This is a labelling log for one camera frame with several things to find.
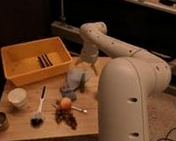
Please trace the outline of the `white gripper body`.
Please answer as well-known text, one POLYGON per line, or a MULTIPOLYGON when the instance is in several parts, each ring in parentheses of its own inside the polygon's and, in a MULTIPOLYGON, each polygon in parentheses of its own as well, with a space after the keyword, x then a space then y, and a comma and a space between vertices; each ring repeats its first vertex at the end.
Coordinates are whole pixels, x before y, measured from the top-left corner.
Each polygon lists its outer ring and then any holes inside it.
POLYGON ((94 64, 98 58, 99 49, 93 43, 85 42, 80 52, 81 60, 94 64))

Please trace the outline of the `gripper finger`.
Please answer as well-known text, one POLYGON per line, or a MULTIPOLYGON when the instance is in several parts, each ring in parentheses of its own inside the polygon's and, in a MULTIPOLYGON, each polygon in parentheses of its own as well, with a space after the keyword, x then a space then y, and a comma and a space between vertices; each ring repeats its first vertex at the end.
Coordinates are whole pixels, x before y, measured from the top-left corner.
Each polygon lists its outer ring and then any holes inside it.
POLYGON ((80 63, 82 63, 82 61, 81 61, 81 59, 79 58, 79 59, 77 59, 76 63, 74 63, 74 64, 75 64, 75 66, 77 66, 77 65, 79 65, 80 63))
POLYGON ((94 70, 93 72, 95 73, 95 75, 98 76, 98 70, 97 70, 97 68, 95 67, 94 64, 91 65, 91 68, 94 70))

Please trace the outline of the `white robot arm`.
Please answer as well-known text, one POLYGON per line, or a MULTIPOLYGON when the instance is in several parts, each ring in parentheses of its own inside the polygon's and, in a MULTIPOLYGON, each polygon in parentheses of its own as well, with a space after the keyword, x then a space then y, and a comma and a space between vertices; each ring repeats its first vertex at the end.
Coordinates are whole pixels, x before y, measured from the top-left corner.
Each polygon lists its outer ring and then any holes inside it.
POLYGON ((98 51, 110 56, 98 83, 99 141, 150 141, 147 100, 163 91, 171 81, 165 60, 112 38, 103 22, 80 27, 83 39, 81 60, 95 62, 98 51))

